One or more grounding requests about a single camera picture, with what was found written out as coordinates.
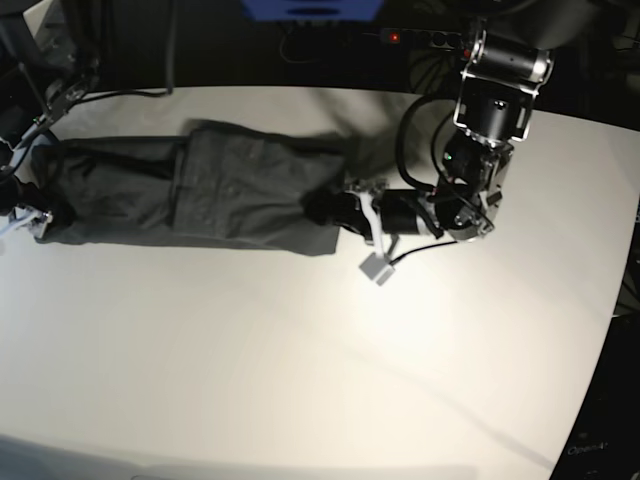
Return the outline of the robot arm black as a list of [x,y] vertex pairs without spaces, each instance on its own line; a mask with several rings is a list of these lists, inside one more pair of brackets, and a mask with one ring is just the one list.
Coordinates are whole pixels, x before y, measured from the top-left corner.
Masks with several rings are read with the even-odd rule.
[[402,235],[430,236],[437,247],[444,236],[452,245],[487,236],[495,229],[514,144],[527,138],[555,50],[574,40],[604,6],[602,1],[460,2],[467,27],[459,48],[459,93],[435,129],[441,134],[452,125],[455,131],[442,150],[430,142],[436,183],[410,174],[406,147],[415,115],[444,99],[442,92],[422,95],[400,120],[394,160],[406,188],[354,181],[320,190],[309,199],[307,216],[360,235],[373,249],[360,268],[377,284],[405,258],[394,255],[386,236],[392,242]]
[[55,123],[99,99],[111,27],[90,5],[56,1],[30,29],[23,1],[1,7],[1,215],[41,244],[168,246],[176,241],[176,137],[59,140]]

